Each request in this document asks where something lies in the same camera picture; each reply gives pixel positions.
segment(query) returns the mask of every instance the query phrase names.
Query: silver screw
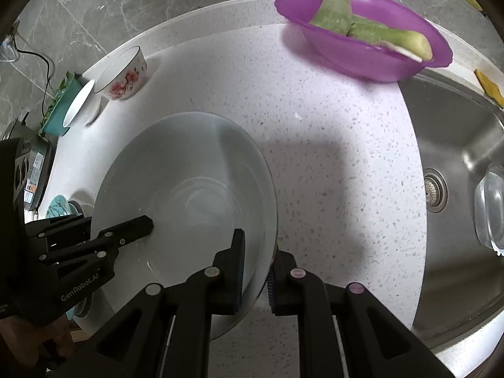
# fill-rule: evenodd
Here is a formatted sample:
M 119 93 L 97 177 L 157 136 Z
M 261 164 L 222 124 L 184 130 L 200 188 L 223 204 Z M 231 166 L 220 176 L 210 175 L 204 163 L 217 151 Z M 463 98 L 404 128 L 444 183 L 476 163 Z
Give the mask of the silver screw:
M 362 294 L 366 291 L 365 287 L 360 283 L 352 283 L 348 286 L 348 289 L 353 294 Z
M 220 270 L 217 267 L 207 267 L 205 269 L 205 276 L 207 277 L 217 277 L 220 274 Z
M 304 276 L 306 276 L 306 271 L 304 271 L 303 269 L 295 268 L 290 271 L 290 275 L 295 279 L 302 279 Z
M 161 292 L 161 286 L 159 284 L 149 284 L 145 288 L 145 292 L 149 295 L 158 295 Z

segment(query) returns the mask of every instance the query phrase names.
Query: teal basket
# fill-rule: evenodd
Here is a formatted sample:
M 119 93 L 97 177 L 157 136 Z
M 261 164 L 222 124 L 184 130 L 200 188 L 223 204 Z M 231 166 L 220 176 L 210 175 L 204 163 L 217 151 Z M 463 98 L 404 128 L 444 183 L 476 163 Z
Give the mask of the teal basket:
M 63 126 L 66 112 L 72 104 L 73 100 L 82 89 L 82 85 L 75 78 L 75 74 L 69 80 L 65 93 L 61 96 L 60 100 L 56 103 L 51 115 L 41 127 L 39 134 L 45 132 L 56 136 L 63 136 L 70 129 L 70 127 Z

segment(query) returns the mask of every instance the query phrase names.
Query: drain strainer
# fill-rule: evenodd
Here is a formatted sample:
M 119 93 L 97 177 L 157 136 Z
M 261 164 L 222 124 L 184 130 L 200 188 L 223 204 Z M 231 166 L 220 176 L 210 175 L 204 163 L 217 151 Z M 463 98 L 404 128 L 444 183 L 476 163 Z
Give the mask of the drain strainer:
M 423 171 L 423 181 L 425 184 L 425 201 L 427 210 L 439 213 L 446 206 L 448 201 L 448 189 L 442 175 L 434 169 Z

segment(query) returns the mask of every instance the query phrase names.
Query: purple bowl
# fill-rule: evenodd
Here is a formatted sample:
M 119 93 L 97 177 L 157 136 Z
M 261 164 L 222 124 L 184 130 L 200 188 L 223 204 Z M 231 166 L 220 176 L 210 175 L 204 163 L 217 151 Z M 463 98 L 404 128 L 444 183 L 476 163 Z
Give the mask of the purple bowl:
M 350 0 L 352 12 L 403 30 L 421 32 L 432 47 L 431 61 L 413 61 L 385 47 L 378 47 L 309 24 L 322 0 L 275 0 L 277 11 L 301 26 L 311 45 L 335 68 L 352 77 L 394 82 L 412 77 L 425 67 L 447 67 L 453 52 L 444 37 L 427 20 L 392 0 Z

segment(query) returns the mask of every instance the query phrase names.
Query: wall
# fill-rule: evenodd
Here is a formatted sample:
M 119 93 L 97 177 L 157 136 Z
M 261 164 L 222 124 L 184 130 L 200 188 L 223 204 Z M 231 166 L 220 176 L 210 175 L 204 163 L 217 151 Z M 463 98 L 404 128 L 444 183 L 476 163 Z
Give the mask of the wall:
M 135 35 L 185 12 L 225 0 L 32 0 L 20 16 L 20 48 L 55 62 L 53 86 L 66 70 L 85 71 Z M 463 0 L 396 0 L 459 35 L 504 69 L 504 44 L 490 22 Z M 45 64 L 23 55 L 0 64 L 0 132 L 13 117 L 40 108 Z M 38 120 L 35 111 L 33 121 Z

